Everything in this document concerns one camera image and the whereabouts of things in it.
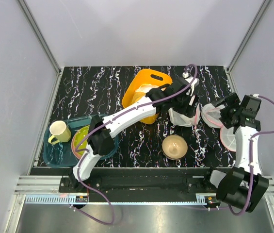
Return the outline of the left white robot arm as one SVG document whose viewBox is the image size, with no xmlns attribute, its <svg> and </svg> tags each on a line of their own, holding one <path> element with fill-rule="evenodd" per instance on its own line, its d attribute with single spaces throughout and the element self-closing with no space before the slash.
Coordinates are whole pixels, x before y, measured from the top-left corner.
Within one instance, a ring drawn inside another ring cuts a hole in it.
<svg viewBox="0 0 274 233">
<path fill-rule="evenodd" d="M 113 139 L 120 132 L 146 117 L 188 104 L 198 82 L 196 77 L 178 78 L 171 84 L 149 89 L 138 101 L 117 113 L 105 117 L 94 116 L 88 134 L 75 148 L 83 155 L 73 167 L 69 186 L 75 192 L 83 191 L 96 163 L 114 149 Z"/>
</svg>

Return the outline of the white mesh laundry bag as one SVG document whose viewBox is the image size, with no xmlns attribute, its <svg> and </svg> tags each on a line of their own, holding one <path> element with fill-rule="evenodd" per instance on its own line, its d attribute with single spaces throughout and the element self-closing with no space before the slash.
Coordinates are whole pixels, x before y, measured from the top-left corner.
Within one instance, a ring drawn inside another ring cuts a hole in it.
<svg viewBox="0 0 274 233">
<path fill-rule="evenodd" d="M 168 114 L 171 123 L 175 126 L 196 126 L 200 120 L 199 96 L 191 96 L 188 104 L 182 108 L 170 108 Z"/>
</svg>

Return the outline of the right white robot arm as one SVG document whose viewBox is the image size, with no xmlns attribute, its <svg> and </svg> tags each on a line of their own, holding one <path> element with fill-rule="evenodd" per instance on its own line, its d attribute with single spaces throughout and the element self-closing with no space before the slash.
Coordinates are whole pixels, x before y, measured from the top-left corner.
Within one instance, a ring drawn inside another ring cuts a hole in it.
<svg viewBox="0 0 274 233">
<path fill-rule="evenodd" d="M 213 169 L 202 180 L 206 192 L 216 189 L 218 201 L 228 205 L 230 210 L 238 208 L 234 215 L 252 212 L 269 187 L 269 180 L 262 176 L 258 164 L 258 137 L 261 130 L 260 121 L 255 117 L 260 109 L 261 99 L 245 95 L 239 99 L 236 93 L 214 103 L 224 105 L 220 110 L 220 121 L 233 129 L 236 139 L 236 162 L 227 172 Z"/>
</svg>

